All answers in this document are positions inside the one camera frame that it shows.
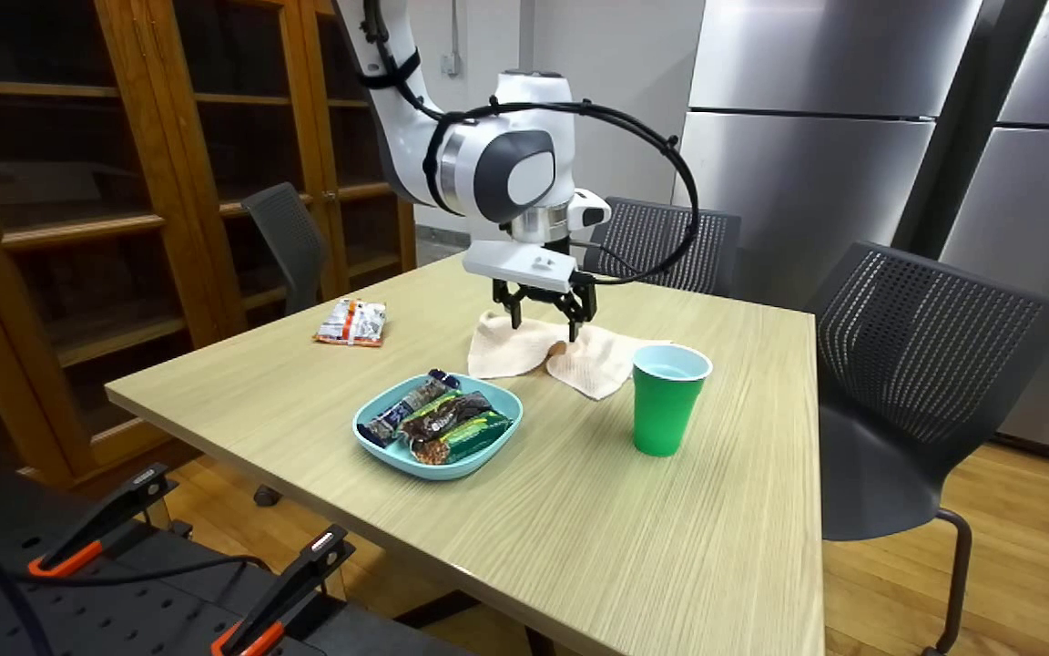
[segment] blue plate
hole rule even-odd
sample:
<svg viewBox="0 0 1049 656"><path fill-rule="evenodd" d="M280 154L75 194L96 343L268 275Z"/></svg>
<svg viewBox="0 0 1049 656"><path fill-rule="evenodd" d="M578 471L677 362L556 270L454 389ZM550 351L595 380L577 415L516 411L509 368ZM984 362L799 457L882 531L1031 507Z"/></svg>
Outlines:
<svg viewBox="0 0 1049 656"><path fill-rule="evenodd" d="M479 453L468 453L465 460L454 460L454 462L421 462L415 460L413 448L403 448L402 440L390 440L387 448L366 440L356 426L380 418L387 409L392 409L402 398L408 398L415 386L425 384L425 374L415 374L415 380L403 380L390 389L381 389L380 398L371 398L365 409L353 411L353 440L371 453L380 462L402 471L402 474L413 474L413 477L421 477L421 480L454 480L454 477L465 477L472 471L479 471L522 426L523 418L523 406L516 394L502 389L502 386L489 386L485 380L468 380L468 374L454 374L458 380L458 389L464 394L485 394L489 406L509 418L509 426L493 440L485 443Z"/></svg>

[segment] white wall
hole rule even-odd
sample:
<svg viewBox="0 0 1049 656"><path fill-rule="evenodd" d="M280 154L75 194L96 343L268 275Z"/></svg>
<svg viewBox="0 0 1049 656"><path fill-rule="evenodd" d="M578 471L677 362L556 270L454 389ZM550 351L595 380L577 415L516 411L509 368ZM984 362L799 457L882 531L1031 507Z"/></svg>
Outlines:
<svg viewBox="0 0 1049 656"><path fill-rule="evenodd" d="M464 77L443 77L451 0L413 0L425 85L436 107L485 107L500 69L563 73L577 98L680 135L705 0L454 0ZM604 198L671 204L675 168L609 123L578 121L577 183ZM496 234L419 208L421 227Z"/></svg>

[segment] green plastic cup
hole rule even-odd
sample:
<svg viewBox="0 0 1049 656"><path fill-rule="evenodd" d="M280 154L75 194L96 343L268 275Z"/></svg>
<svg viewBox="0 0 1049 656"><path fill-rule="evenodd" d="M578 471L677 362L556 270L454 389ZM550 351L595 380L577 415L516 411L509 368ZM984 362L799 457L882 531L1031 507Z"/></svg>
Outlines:
<svg viewBox="0 0 1049 656"><path fill-rule="evenodd" d="M694 398L711 380L711 357L677 343L641 347L635 352L635 448L675 457L693 422Z"/></svg>

